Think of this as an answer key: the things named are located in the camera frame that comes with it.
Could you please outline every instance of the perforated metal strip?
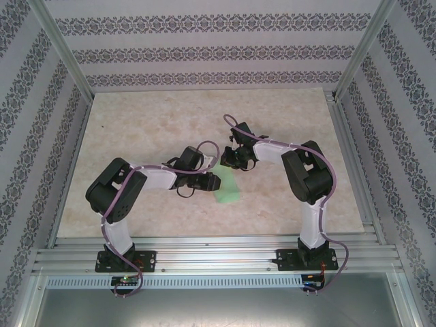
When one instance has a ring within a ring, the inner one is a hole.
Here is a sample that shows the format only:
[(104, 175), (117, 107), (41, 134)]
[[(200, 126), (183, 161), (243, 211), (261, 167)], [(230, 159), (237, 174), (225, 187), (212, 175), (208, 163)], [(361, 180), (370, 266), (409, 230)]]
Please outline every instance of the perforated metal strip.
[[(111, 276), (51, 276), (50, 290), (98, 290), (110, 288)], [(229, 289), (302, 287), (301, 275), (247, 276), (147, 276), (142, 288), (148, 289)]]

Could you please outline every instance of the marble surface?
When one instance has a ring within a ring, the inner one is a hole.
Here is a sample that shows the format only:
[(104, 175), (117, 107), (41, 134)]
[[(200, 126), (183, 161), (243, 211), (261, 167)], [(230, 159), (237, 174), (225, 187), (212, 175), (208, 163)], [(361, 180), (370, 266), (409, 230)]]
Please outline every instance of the marble surface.
[[(337, 191), (328, 204), (328, 232), (362, 232), (362, 223), (321, 89), (98, 93), (63, 211), (58, 237), (100, 237), (85, 200), (89, 185), (115, 158), (160, 164), (188, 146), (230, 145), (223, 114), (246, 121), (256, 135), (301, 144), (314, 140), (332, 162)], [(202, 151), (212, 155), (213, 147)], [(234, 171), (240, 200), (219, 204), (211, 192), (184, 199), (169, 190), (143, 191), (130, 214), (132, 236), (298, 234), (300, 202), (283, 166), (259, 162)]]

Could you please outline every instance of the patterned wallpaper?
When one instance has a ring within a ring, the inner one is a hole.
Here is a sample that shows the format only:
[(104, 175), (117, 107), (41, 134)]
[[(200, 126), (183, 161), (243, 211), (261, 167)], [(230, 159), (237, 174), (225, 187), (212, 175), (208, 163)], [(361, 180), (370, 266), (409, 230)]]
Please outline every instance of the patterned wallpaper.
[(46, 1), (97, 92), (333, 90), (378, 3)]
[(0, 326), (45, 247), (89, 107), (23, 0), (0, 4)]
[(424, 326), (436, 326), (436, 10), (398, 1), (342, 99)]

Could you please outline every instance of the black mounting plate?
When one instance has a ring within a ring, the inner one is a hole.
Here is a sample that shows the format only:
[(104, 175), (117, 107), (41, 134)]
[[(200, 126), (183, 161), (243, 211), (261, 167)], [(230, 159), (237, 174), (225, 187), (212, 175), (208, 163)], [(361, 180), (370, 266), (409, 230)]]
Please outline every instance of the black mounting plate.
[[(139, 264), (141, 271), (143, 273), (153, 273), (155, 272), (156, 266), (156, 251), (134, 251), (134, 257), (130, 260), (134, 264)], [(131, 266), (124, 268), (110, 258), (108, 258), (108, 253), (106, 251), (99, 251), (97, 255), (97, 261), (95, 263), (95, 272), (97, 273), (135, 273), (136, 270)]]
[(275, 251), (276, 258), (272, 262), (277, 264), (279, 271), (295, 270), (321, 270), (322, 262), (325, 270), (338, 270), (339, 265), (334, 249), (328, 249), (323, 255), (311, 260), (307, 266), (298, 257), (298, 249), (278, 249)]

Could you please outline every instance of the green object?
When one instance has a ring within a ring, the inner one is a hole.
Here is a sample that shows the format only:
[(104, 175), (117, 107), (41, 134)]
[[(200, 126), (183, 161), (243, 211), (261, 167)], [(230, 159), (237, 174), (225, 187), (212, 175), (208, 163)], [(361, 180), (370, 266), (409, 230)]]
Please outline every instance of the green object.
[(228, 203), (239, 200), (239, 188), (234, 180), (233, 169), (216, 165), (211, 169), (221, 179), (221, 186), (218, 191), (213, 192), (218, 203)]

